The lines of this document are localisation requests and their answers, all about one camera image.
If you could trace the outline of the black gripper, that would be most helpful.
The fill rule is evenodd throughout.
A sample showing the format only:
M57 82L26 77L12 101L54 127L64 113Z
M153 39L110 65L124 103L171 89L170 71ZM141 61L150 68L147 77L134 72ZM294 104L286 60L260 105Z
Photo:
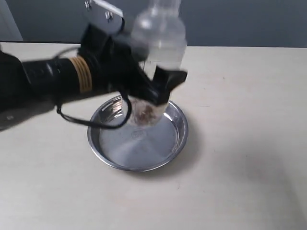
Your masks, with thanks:
M139 66L148 54L148 48L123 29L117 34L107 34L92 24L86 27L78 50L89 66L92 92L107 94L123 90L128 96L162 105L186 81L188 73L157 66L152 82Z

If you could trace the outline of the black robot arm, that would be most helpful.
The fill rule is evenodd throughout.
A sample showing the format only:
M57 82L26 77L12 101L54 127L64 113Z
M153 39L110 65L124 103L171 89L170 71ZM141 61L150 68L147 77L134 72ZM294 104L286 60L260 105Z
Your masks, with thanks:
M20 61L0 54L0 128L9 129L63 104L119 92L132 114L131 97L154 106L168 102L170 93L187 77L183 70L156 68L152 79L139 66L148 56L145 47L132 52L133 43L121 26L110 33L88 25L77 55Z

